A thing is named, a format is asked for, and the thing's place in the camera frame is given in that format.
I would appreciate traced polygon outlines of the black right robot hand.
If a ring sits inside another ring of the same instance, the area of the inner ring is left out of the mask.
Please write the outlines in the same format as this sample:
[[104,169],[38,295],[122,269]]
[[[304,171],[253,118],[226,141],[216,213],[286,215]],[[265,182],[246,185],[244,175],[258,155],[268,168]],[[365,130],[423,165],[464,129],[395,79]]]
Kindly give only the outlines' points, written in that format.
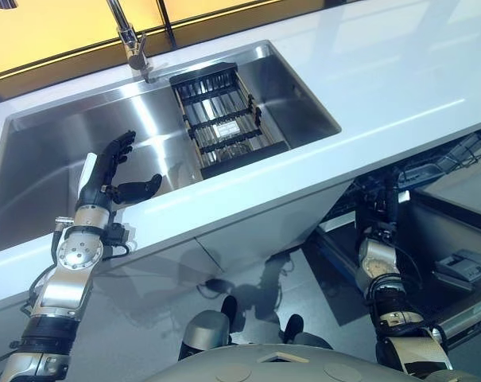
[[373,217],[391,231],[398,227],[398,178],[399,172],[392,170],[384,179],[384,189],[381,190],[374,203]]

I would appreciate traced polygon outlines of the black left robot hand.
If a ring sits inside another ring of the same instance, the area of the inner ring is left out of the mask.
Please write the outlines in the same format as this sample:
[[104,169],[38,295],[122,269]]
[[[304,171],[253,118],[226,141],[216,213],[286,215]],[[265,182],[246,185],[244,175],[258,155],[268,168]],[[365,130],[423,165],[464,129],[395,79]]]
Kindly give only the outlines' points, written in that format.
[[137,204],[149,200],[157,193],[162,183],[159,173],[148,181],[112,184],[118,166],[127,161],[128,154],[133,150],[135,137],[135,131],[127,131],[112,140],[98,155],[91,176],[79,193],[75,210],[85,205],[94,205],[110,212],[113,203]]

